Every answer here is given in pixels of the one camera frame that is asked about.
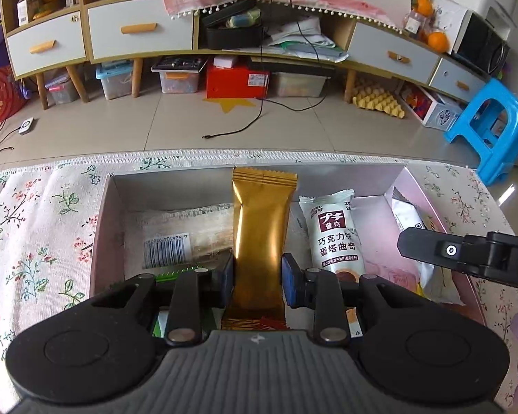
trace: metal rivet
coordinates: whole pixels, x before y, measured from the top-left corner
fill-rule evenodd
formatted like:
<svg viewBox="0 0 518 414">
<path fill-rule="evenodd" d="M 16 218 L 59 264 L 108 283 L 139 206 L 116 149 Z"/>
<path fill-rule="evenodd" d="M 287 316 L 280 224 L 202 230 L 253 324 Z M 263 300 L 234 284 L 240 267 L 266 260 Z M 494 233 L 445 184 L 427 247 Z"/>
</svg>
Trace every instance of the metal rivet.
<svg viewBox="0 0 518 414">
<path fill-rule="evenodd" d="M 175 328 L 167 335 L 172 342 L 189 342 L 195 338 L 195 331 L 191 328 Z"/>
<path fill-rule="evenodd" d="M 341 328 L 329 327 L 320 332 L 320 337 L 326 342 L 340 342 L 347 337 L 347 334 Z"/>
</svg>

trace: microwave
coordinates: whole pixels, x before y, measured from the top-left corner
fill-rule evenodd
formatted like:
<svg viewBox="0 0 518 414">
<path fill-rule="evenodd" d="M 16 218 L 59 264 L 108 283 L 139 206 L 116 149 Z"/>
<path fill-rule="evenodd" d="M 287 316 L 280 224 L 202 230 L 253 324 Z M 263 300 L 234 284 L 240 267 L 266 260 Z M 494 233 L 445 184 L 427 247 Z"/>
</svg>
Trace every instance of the microwave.
<svg viewBox="0 0 518 414">
<path fill-rule="evenodd" d="M 478 73 L 500 73 L 510 47 L 486 20 L 450 0 L 434 0 L 434 13 L 434 28 L 449 40 L 449 55 Z"/>
</svg>

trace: tiled floor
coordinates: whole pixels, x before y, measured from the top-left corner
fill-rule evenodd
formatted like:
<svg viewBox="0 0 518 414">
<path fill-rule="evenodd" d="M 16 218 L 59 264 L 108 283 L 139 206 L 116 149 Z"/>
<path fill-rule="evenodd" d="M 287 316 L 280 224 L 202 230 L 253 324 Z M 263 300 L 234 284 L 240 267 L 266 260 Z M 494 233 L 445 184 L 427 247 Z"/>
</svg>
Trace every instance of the tiled floor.
<svg viewBox="0 0 518 414">
<path fill-rule="evenodd" d="M 203 135 L 240 129 L 258 114 L 256 107 L 236 106 L 225 114 L 217 103 L 203 101 L 204 93 L 163 95 L 159 83 L 147 82 L 138 99 L 126 96 L 106 101 L 101 88 L 90 92 L 88 104 L 76 101 L 41 109 L 37 100 L 10 118 L 3 136 L 34 117 L 25 136 L 12 134 L 0 145 L 0 170 L 29 166 L 81 155 L 109 152 L 185 148 L 249 148 L 349 152 L 444 161 L 475 167 L 477 155 L 461 139 L 447 144 L 436 129 L 415 118 L 403 120 L 357 109 L 330 94 L 313 109 L 294 112 L 265 102 L 263 114 L 245 131 L 214 139 Z M 285 98 L 275 101 L 304 109 L 318 99 Z M 518 170 L 509 181 L 491 189 L 494 197 L 514 183 L 516 191 L 501 208 L 518 233 Z"/>
</svg>

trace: egg carton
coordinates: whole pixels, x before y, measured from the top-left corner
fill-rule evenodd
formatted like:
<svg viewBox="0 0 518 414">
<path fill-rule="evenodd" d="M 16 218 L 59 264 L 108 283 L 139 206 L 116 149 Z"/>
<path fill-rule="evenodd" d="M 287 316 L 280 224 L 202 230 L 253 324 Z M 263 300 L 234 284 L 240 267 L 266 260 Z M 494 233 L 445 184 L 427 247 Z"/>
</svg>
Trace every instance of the egg carton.
<svg viewBox="0 0 518 414">
<path fill-rule="evenodd" d="M 358 78 L 351 96 L 353 104 L 361 109 L 377 110 L 398 118 L 405 116 L 405 111 L 395 96 L 382 85 L 369 79 Z"/>
</svg>

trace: wooden cabinet leg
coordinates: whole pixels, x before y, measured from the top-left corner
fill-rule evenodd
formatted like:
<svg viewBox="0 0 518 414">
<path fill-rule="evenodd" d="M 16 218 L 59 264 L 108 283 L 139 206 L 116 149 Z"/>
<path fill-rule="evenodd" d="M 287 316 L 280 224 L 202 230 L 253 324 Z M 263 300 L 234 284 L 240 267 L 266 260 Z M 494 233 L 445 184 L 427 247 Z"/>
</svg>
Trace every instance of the wooden cabinet leg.
<svg viewBox="0 0 518 414">
<path fill-rule="evenodd" d="M 133 98 L 140 96 L 140 81 L 142 80 L 142 65 L 144 65 L 144 59 L 134 59 L 133 63 Z"/>
<path fill-rule="evenodd" d="M 81 81 L 79 74 L 77 73 L 77 69 L 73 65 L 67 65 L 67 73 L 69 73 L 69 77 L 73 81 L 73 85 L 77 89 L 77 93 L 79 93 L 80 99 L 87 103 L 90 101 L 88 99 L 88 94 L 86 93 L 86 89 L 84 88 L 83 81 Z"/>
<path fill-rule="evenodd" d="M 36 74 L 36 85 L 39 87 L 40 103 L 42 109 L 48 109 L 48 96 L 46 95 L 46 87 L 44 87 L 44 75 L 42 73 Z"/>
<path fill-rule="evenodd" d="M 347 81 L 345 82 L 344 101 L 351 104 L 353 98 L 353 89 L 355 88 L 355 78 L 357 77 L 357 70 L 350 69 L 347 71 Z"/>
</svg>

